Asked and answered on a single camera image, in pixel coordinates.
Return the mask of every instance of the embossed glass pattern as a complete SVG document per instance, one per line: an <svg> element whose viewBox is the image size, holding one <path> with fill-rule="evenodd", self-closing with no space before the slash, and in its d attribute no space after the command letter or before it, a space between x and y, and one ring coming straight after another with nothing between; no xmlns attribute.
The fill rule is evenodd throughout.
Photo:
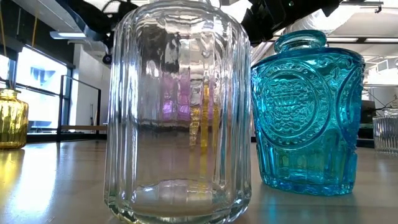
<svg viewBox="0 0 398 224"><path fill-rule="evenodd" d="M0 150L26 145L28 104L17 99L18 93L0 89Z"/></svg>
<svg viewBox="0 0 398 224"><path fill-rule="evenodd" d="M207 2L159 1L114 38L104 201L142 223L225 223L251 197L248 37Z"/></svg>
<svg viewBox="0 0 398 224"><path fill-rule="evenodd" d="M325 44L319 31L287 34L275 43L277 55L252 68L260 172L271 187L313 195L353 189L364 61Z"/></svg>
<svg viewBox="0 0 398 224"><path fill-rule="evenodd" d="M384 116L373 118L374 148L377 152L398 154L398 109L384 109Z"/></svg>

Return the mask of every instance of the glass vase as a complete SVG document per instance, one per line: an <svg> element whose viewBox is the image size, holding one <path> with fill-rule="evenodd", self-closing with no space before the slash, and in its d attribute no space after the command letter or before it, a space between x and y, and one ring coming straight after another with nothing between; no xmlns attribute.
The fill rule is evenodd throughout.
<svg viewBox="0 0 398 224"><path fill-rule="evenodd" d="M17 99L18 93L0 89L0 150L26 145L28 104Z"/></svg>
<svg viewBox="0 0 398 224"><path fill-rule="evenodd" d="M384 116L373 118L373 139L376 152L398 154L398 109L383 110Z"/></svg>
<svg viewBox="0 0 398 224"><path fill-rule="evenodd" d="M159 1L119 23L105 204L142 223L225 223L250 201L250 43L201 1Z"/></svg>
<svg viewBox="0 0 398 224"><path fill-rule="evenodd" d="M326 48L322 32L282 36L278 54L252 68L257 153L263 181L312 195L353 190L364 60Z"/></svg>

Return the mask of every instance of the amber glass jar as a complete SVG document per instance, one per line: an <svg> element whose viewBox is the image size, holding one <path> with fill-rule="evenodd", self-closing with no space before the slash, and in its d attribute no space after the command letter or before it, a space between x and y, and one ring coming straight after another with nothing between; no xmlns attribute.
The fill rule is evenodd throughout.
<svg viewBox="0 0 398 224"><path fill-rule="evenodd" d="M26 145L28 104L18 100L17 90L0 88L0 150Z"/></svg>

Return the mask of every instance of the clear glass jar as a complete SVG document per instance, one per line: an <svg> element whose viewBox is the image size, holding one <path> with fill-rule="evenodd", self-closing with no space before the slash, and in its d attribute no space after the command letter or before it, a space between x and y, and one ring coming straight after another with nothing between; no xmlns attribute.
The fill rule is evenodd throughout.
<svg viewBox="0 0 398 224"><path fill-rule="evenodd" d="M384 116L373 118L374 149L398 154L398 108L383 109Z"/></svg>
<svg viewBox="0 0 398 224"><path fill-rule="evenodd" d="M0 89L0 150L26 145L28 104L18 100L17 90Z"/></svg>
<svg viewBox="0 0 398 224"><path fill-rule="evenodd" d="M142 223L224 223L250 201L250 43L208 2L159 1L118 25L104 201Z"/></svg>
<svg viewBox="0 0 398 224"><path fill-rule="evenodd" d="M257 151L263 181L312 195L352 192L364 60L324 47L326 36L282 36L277 55L252 68Z"/></svg>

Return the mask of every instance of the wooden table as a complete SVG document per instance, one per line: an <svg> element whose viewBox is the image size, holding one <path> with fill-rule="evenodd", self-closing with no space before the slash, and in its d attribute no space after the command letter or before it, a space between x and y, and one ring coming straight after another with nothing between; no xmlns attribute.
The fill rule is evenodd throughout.
<svg viewBox="0 0 398 224"><path fill-rule="evenodd" d="M262 184L251 150L253 196L237 224L398 223L398 157L358 149L354 193L314 197ZM0 223L118 223L102 199L104 157L104 141L0 152Z"/></svg>

